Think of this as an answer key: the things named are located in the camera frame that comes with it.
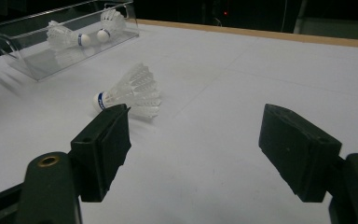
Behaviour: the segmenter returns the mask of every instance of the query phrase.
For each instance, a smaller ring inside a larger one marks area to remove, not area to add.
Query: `black cable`
[[[286,20],[286,11],[287,11],[287,0],[284,0],[284,12],[283,12],[281,33],[283,32],[284,21]]]

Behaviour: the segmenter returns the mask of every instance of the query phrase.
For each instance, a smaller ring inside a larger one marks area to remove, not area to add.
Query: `shuttlecock cork base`
[[[102,111],[106,109],[106,106],[103,104],[103,95],[106,94],[106,91],[102,91],[98,94],[94,95],[94,98],[92,99],[92,105],[97,111]]]
[[[97,38],[101,43],[108,41],[114,33],[126,28],[126,21],[119,11],[109,9],[101,14],[102,29],[98,31]]]
[[[56,21],[48,23],[48,43],[54,50],[62,50],[73,46],[88,47],[91,39],[88,35],[77,34],[60,25]]]

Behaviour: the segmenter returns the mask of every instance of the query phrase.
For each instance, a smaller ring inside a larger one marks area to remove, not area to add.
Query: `shuttlecock feather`
[[[120,104],[131,107],[130,113],[138,117],[152,119],[158,115],[159,90],[147,66],[134,65],[110,91],[102,91],[93,98],[98,111]]]
[[[48,43],[54,50],[67,49],[73,46],[87,47],[91,43],[88,35],[77,34],[56,21],[49,22],[48,27]]]
[[[97,33],[97,38],[104,43],[112,37],[114,32],[119,33],[126,28],[126,21],[119,11],[109,9],[101,14],[103,29]]]

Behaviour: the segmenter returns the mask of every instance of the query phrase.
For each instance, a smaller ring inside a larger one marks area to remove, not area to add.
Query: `dark background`
[[[0,0],[0,22],[83,1],[24,2]],[[134,0],[134,5],[139,19],[292,33],[301,0]],[[358,0],[309,0],[304,16],[358,21]]]

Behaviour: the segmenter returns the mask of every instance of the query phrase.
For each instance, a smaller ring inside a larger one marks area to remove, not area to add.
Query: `clear plastic box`
[[[97,38],[103,28],[101,15],[112,8],[123,15],[125,28],[101,43]],[[51,21],[76,34],[87,34],[89,46],[53,49],[47,41]],[[0,52],[8,65],[40,80],[136,36],[139,30],[132,1],[94,0],[0,23]]]

